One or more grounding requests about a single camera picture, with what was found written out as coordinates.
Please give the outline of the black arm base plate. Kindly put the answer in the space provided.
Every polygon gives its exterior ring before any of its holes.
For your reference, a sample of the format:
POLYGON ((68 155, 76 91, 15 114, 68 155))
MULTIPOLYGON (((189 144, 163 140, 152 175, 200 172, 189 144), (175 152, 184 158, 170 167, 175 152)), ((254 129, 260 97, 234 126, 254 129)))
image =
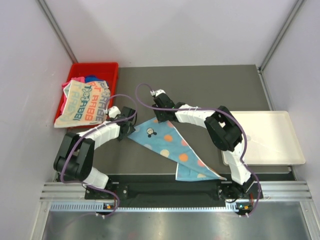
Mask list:
POLYGON ((249 200, 258 196, 250 180, 244 188, 227 180, 177 181, 172 174, 112 175, 106 189, 117 195, 121 207, 212 207, 226 200, 249 200))

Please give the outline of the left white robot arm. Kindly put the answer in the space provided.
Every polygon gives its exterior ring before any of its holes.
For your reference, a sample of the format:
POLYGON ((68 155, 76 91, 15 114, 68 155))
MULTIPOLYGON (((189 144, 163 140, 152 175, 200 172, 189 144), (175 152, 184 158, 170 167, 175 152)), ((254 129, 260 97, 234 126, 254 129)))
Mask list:
POLYGON ((61 177, 82 182, 96 188, 102 198, 109 198, 114 191, 110 178, 93 167, 94 152, 103 144, 122 141, 134 131, 133 118, 137 112, 124 106, 107 110, 107 120, 89 130, 67 132, 61 142, 53 168, 61 177))

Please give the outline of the blue polka dot towel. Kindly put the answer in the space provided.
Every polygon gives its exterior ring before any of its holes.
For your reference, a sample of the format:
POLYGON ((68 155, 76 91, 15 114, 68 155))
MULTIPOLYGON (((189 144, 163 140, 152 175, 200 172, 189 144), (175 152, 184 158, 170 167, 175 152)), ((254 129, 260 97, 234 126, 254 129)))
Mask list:
POLYGON ((170 121, 158 122, 156 118, 147 120, 136 126, 135 132, 128 138, 176 162, 177 181, 226 180, 200 159, 170 121))

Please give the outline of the beige rabbit letter towel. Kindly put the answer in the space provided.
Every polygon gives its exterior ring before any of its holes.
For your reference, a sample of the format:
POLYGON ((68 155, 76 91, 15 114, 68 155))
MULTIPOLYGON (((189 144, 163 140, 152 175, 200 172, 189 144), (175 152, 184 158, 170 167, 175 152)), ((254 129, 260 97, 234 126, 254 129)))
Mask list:
POLYGON ((93 126, 106 120, 105 110, 111 96, 109 86, 92 86, 72 79, 63 88, 63 95, 66 100, 54 121, 55 128, 93 126))

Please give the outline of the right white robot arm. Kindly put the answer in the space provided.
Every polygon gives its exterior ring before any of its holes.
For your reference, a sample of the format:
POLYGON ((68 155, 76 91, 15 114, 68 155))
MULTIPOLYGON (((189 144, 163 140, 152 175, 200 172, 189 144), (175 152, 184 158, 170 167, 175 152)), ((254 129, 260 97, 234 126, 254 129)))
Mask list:
POLYGON ((235 117, 225 106, 217 110, 192 107, 186 103, 174 103, 164 90, 152 90, 152 105, 159 122, 173 121, 205 128, 213 144, 224 153, 231 171, 230 192, 245 198, 252 191, 254 176, 244 162, 247 139, 235 117))

